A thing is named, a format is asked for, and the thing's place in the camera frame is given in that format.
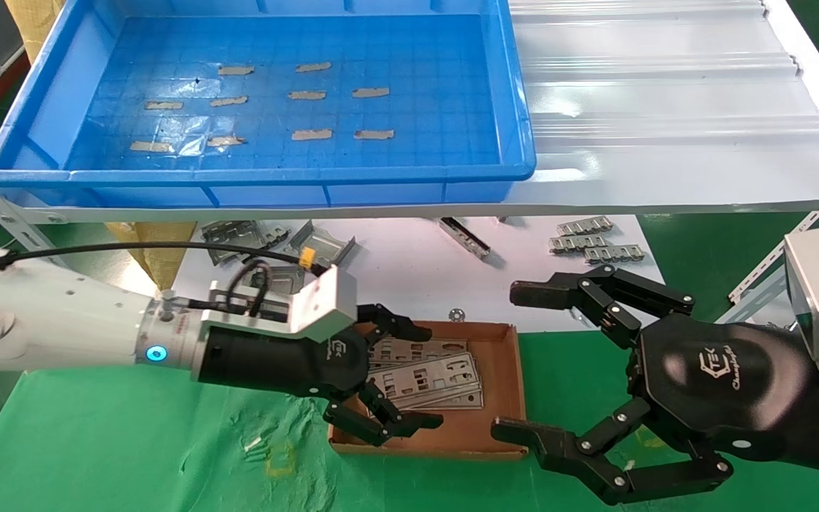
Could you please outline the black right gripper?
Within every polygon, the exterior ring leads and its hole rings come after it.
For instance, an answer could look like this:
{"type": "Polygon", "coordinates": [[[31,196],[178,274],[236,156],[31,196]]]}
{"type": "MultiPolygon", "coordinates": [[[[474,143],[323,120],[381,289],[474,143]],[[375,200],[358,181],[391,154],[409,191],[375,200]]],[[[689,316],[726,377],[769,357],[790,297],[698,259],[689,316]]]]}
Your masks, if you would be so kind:
{"type": "Polygon", "coordinates": [[[578,310],[623,350],[638,341],[635,392],[642,399],[631,399],[586,434],[501,416],[491,425],[492,438],[527,447],[542,469],[575,477],[609,506],[718,489],[734,470],[714,450],[746,460],[789,460],[812,431],[805,412],[813,362],[803,341],[787,331],[670,315],[691,314],[695,300],[611,265],[513,282],[510,303],[578,310]],[[641,331],[626,306],[670,316],[641,331]],[[643,423],[690,459],[630,470],[612,464],[608,451],[643,423]]]}

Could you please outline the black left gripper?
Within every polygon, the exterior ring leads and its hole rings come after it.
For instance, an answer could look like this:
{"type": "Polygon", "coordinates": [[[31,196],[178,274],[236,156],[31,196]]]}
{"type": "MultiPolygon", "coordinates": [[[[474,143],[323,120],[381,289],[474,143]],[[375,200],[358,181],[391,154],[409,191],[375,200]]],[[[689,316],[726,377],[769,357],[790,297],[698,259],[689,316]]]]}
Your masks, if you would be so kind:
{"type": "Polygon", "coordinates": [[[357,313],[357,324],[374,325],[364,338],[352,329],[327,341],[312,341],[211,328],[198,369],[193,370],[194,379],[296,398],[331,399],[323,419],[374,447],[394,437],[413,437],[420,429],[441,427],[442,415],[401,411],[376,385],[366,383],[370,372],[367,344],[387,337],[425,343],[432,331],[393,314],[382,304],[358,305],[357,313]],[[352,395],[358,396],[373,418],[333,400],[352,395]]]}

